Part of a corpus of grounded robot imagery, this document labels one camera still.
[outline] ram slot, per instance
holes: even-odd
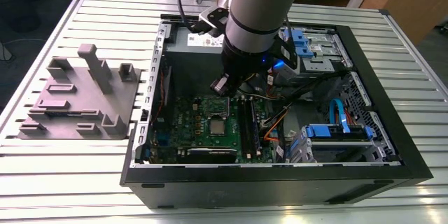
[[[260,154],[259,127],[255,113],[255,106],[251,100],[238,101],[240,126],[242,152],[247,158],[254,158]]]

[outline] motherboard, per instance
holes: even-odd
[[[174,113],[171,129],[152,136],[152,163],[274,162],[274,147],[259,140],[258,125],[268,117],[263,100],[176,97]]]

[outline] green circuit board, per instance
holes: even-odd
[[[267,118],[264,101],[255,100],[259,120]],[[252,159],[242,155],[238,100],[218,96],[200,96],[191,99],[176,98],[174,123],[170,141],[159,149],[163,163],[175,163],[175,150],[180,148],[230,148],[238,150],[238,163],[271,163],[272,147],[264,147],[262,155]]]

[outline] metal workbench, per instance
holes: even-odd
[[[198,14],[211,4],[212,0],[203,6],[184,0],[184,9]],[[290,20],[351,26],[435,176],[419,186],[354,205],[150,210],[119,186],[128,140],[18,139],[19,125],[50,77],[51,58],[70,57],[72,66],[84,66],[78,46],[92,43],[110,67],[131,62],[147,70],[163,13],[178,14],[176,0],[72,1],[0,117],[0,221],[447,223],[448,92],[395,21],[376,10],[295,5]],[[139,116],[136,109],[131,120]]]

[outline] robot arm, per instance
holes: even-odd
[[[220,0],[219,6],[202,13],[200,20],[214,28],[212,36],[226,34],[224,71],[211,85],[219,96],[234,96],[243,81],[272,67],[274,58],[298,67],[295,50],[288,50],[288,44],[278,35],[294,1]]]

